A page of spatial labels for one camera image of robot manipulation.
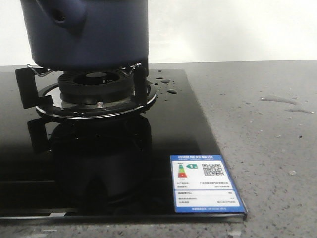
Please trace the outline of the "black glass gas stove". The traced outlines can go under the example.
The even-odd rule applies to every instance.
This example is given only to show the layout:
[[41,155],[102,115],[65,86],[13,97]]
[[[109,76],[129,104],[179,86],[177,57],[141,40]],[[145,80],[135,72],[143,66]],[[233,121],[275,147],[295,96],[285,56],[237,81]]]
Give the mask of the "black glass gas stove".
[[55,122],[22,107],[15,73],[3,69],[1,222],[246,219],[248,212],[175,212],[170,156],[221,152],[185,71],[152,69],[149,80],[158,96],[146,113],[113,121]]

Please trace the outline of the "dark blue pot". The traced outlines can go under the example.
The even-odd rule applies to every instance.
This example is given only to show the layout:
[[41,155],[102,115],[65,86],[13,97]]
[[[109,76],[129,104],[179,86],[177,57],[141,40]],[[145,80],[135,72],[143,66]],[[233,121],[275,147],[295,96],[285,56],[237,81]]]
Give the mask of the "dark blue pot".
[[21,7],[38,66],[97,70],[148,60],[146,0],[23,0]]

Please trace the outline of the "right black gas burner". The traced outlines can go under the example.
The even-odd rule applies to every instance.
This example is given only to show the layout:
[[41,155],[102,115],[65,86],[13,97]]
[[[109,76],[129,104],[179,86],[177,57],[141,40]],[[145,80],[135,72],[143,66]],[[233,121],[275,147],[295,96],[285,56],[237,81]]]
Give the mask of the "right black gas burner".
[[65,72],[58,82],[39,92],[51,102],[36,106],[39,114],[58,119],[114,118],[150,108],[157,96],[155,86],[138,68]]

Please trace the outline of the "right black pot support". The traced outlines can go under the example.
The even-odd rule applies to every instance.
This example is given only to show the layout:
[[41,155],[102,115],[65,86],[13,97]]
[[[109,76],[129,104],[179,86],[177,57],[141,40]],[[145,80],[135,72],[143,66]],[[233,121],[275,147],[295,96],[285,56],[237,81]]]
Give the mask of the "right black pot support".
[[[27,64],[25,68],[15,71],[15,76],[20,92],[23,108],[40,107],[43,105],[53,104],[53,98],[50,95],[40,96],[37,89],[35,77],[45,77],[54,72],[54,69],[32,67]],[[138,104],[144,105],[146,99],[146,78],[148,76],[147,69],[141,63],[131,66],[129,75],[133,76],[133,84],[135,86],[135,96],[139,101]]]

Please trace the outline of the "blue energy label sticker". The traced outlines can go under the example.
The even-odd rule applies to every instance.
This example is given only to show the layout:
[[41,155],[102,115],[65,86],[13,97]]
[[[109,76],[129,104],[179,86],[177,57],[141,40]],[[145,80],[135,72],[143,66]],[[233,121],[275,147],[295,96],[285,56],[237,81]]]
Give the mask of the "blue energy label sticker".
[[221,155],[171,155],[170,164],[176,213],[247,214]]

